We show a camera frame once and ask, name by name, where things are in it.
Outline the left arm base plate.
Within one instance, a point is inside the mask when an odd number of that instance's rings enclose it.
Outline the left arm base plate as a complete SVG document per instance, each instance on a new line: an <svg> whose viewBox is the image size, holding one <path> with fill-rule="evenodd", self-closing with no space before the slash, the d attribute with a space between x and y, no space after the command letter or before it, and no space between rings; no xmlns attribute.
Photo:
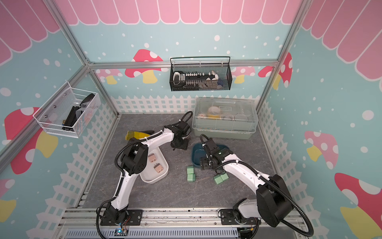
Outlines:
<svg viewBox="0 0 382 239"><path fill-rule="evenodd" d="M102 218L101 226L140 226L143 210L107 210Z"/></svg>

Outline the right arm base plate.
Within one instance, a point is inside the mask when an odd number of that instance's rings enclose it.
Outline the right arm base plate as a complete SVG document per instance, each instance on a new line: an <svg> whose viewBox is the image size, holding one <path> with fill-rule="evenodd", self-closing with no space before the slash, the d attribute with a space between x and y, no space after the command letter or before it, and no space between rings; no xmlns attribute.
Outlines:
<svg viewBox="0 0 382 239"><path fill-rule="evenodd" d="M218 217L222 225L256 225L258 222L257 218L244 218L244 216L235 209L220 209L218 211Z"/></svg>

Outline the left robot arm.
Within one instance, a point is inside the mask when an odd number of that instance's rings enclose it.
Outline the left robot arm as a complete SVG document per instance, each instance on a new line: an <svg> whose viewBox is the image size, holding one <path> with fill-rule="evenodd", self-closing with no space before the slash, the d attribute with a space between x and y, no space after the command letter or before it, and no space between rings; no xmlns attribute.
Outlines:
<svg viewBox="0 0 382 239"><path fill-rule="evenodd" d="M166 143L169 143L173 149L186 150L191 132L188 121L192 117L193 112L188 111L177 123L164 126L163 130L149 137L141 139L133 137L117 153L114 165L120 171L119 182L113 197L102 202L96 209L97 226L101 219L116 225L127 222L130 193L136 178L147 166L149 153Z"/></svg>

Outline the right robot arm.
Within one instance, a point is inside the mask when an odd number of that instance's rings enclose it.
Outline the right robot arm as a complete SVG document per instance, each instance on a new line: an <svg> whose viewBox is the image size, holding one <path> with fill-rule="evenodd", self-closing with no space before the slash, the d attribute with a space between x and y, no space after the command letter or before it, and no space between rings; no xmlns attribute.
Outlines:
<svg viewBox="0 0 382 239"><path fill-rule="evenodd" d="M237 221L249 218L262 219L273 228L282 223L305 237L313 236L312 222L292 199L283 178L277 174L269 176L258 171L241 160L232 150L219 148L212 138L204 134L201 134L200 140L206 152L206 157L201 158L201 169L207 167L212 171L223 169L240 179L256 194L255 200L243 199L235 205ZM285 220L292 210L299 213L307 231L303 231Z"/></svg>

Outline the teal plastic bin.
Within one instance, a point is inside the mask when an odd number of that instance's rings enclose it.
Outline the teal plastic bin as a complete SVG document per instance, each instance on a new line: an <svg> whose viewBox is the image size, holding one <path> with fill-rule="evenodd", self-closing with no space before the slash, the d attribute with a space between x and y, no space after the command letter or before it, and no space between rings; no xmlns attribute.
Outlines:
<svg viewBox="0 0 382 239"><path fill-rule="evenodd" d="M225 145L221 144L214 144L210 143L207 144L207 149L209 149L208 152L205 151L205 148L201 143L198 143L193 148L193 154L192 154L192 163L195 167L200 167L200 158L201 157L214 157L216 159L216 166L221 165L223 161L222 153L228 152L229 148Z"/></svg>

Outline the pink plug front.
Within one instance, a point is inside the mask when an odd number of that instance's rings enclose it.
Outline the pink plug front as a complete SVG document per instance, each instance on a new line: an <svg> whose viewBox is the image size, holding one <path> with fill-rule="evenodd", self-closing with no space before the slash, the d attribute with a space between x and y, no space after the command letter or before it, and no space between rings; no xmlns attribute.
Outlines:
<svg viewBox="0 0 382 239"><path fill-rule="evenodd" d="M161 164L156 164L155 166L154 166L154 169L155 169L155 171L159 174L159 173L161 173L163 170L164 170L164 168L163 168L163 166L161 165Z"/></svg>

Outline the pink plug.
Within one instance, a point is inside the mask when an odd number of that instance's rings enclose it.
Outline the pink plug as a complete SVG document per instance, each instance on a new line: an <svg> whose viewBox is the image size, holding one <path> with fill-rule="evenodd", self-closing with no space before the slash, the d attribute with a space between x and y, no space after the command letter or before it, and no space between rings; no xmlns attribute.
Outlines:
<svg viewBox="0 0 382 239"><path fill-rule="evenodd" d="M154 169L155 169L155 171L159 174L159 173L161 173L163 170L164 170L164 168L163 168L163 166L161 165L161 164L156 164L155 166L154 166Z"/></svg>
<svg viewBox="0 0 382 239"><path fill-rule="evenodd" d="M149 160L150 163L154 163L157 160L156 155L155 154L150 154L148 156L148 160Z"/></svg>

